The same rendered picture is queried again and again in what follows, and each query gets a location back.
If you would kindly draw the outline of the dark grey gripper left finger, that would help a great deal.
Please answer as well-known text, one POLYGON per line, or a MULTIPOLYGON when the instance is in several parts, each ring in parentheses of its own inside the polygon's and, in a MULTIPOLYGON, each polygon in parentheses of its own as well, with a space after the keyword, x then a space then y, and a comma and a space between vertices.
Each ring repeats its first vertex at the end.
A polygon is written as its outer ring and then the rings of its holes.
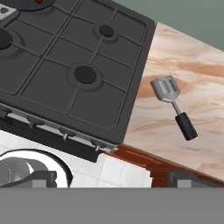
POLYGON ((2 188, 56 188, 56 171, 34 171, 24 179, 2 185, 2 188))

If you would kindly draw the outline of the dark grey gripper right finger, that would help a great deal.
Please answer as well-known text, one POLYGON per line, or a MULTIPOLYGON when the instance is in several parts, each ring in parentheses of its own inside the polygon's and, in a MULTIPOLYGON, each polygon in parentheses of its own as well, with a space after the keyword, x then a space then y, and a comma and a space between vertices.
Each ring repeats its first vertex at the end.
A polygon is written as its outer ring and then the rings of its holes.
POLYGON ((222 188, 221 184, 213 183, 210 180, 199 179, 189 171, 168 171, 167 186, 174 188, 222 188))

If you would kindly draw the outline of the white and black round thing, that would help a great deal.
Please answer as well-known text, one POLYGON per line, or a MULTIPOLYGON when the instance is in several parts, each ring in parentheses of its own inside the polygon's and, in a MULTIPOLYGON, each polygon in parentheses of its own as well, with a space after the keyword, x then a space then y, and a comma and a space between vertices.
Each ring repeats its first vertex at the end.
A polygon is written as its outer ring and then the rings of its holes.
POLYGON ((64 160, 45 150, 17 149, 0 154, 0 188, 35 171, 56 171, 56 188, 69 188, 74 177, 64 160))

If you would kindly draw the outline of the red-brown wooden cupboard front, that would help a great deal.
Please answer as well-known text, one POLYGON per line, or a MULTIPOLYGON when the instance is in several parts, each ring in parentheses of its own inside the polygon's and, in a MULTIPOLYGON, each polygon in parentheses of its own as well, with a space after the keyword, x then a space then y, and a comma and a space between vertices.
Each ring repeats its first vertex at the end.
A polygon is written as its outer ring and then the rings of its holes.
POLYGON ((190 172, 200 180, 206 180, 212 184, 217 184, 218 186, 224 187, 224 180, 209 177, 205 174, 199 173, 198 171, 185 168, 179 164, 174 164, 168 160, 162 159, 161 157, 151 155, 150 153, 132 148, 125 144, 120 144, 118 146, 118 150, 109 153, 109 155, 147 170, 152 178, 152 187, 167 187, 168 178, 166 173, 168 171, 190 172))

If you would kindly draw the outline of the black oven front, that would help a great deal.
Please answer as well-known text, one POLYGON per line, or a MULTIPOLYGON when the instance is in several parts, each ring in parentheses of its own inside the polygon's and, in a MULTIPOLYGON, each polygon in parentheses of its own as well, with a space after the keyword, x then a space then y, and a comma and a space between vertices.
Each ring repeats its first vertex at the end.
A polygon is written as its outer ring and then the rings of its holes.
POLYGON ((72 140, 64 141, 62 137, 57 134, 40 128, 31 129, 28 124, 10 117, 0 117, 0 130, 4 130, 19 137, 24 137, 78 158, 86 159, 93 163, 97 161, 101 154, 100 151, 96 151, 91 146, 87 146, 83 143, 76 143, 72 140))

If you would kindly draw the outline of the dark oval hob knob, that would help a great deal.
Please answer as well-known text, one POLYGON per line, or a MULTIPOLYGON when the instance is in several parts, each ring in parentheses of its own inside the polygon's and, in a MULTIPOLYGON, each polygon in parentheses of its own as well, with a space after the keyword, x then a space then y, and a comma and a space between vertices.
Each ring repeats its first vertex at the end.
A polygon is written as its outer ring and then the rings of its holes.
POLYGON ((42 126, 45 124, 43 121, 36 118, 28 118, 28 121, 29 121, 29 126, 32 129, 36 128, 37 126, 42 126))
POLYGON ((76 133, 71 131, 70 129, 59 128, 59 132, 63 135, 64 140, 76 135, 76 133))
POLYGON ((98 141, 96 139, 92 139, 91 144, 94 146, 96 151, 105 151, 107 149, 107 145, 104 142, 98 141))

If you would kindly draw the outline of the dark grey gas hob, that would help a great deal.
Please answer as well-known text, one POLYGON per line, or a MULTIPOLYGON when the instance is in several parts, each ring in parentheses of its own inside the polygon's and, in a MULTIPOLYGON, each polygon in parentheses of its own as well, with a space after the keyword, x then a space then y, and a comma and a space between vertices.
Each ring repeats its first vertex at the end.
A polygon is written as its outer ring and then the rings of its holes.
MULTIPOLYGON (((0 4, 16 9, 13 0, 0 4)), ((0 105, 107 146, 124 138, 156 29, 112 0, 55 0, 0 21, 0 105)))

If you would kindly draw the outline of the pale grey flat object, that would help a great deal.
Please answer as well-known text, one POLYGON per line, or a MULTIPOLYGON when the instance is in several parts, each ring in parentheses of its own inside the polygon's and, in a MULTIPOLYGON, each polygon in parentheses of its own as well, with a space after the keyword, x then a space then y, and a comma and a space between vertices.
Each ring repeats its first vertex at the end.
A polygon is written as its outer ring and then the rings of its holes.
POLYGON ((0 4, 0 21, 3 21, 4 19, 8 18, 16 11, 16 9, 0 4))

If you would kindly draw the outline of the dark grey pan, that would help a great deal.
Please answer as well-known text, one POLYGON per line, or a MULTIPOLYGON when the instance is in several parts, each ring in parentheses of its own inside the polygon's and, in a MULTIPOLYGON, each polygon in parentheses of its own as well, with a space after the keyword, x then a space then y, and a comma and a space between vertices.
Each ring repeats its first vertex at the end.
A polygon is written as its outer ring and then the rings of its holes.
POLYGON ((35 0, 13 0, 13 5, 20 11, 39 11, 51 6, 55 0, 42 0, 43 3, 37 3, 35 0))

